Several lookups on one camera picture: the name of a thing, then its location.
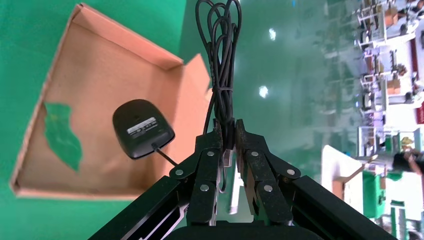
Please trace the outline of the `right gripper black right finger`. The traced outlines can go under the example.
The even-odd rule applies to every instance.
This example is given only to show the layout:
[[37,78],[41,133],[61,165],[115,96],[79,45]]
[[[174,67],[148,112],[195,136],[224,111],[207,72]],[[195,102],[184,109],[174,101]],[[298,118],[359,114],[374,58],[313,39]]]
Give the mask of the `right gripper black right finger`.
[[294,192],[285,189],[301,171],[270,152],[262,135],[248,132],[242,119],[235,123],[237,168],[254,220],[266,225],[289,225]]

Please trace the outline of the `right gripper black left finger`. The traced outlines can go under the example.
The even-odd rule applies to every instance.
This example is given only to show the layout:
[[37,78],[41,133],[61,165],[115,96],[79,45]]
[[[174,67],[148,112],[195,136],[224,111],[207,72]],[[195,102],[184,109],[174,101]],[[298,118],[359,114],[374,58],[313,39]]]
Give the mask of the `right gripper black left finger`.
[[221,125],[214,120],[211,132],[196,137],[194,153],[169,172],[181,183],[178,197],[182,205],[187,205],[187,226],[216,224],[222,153]]

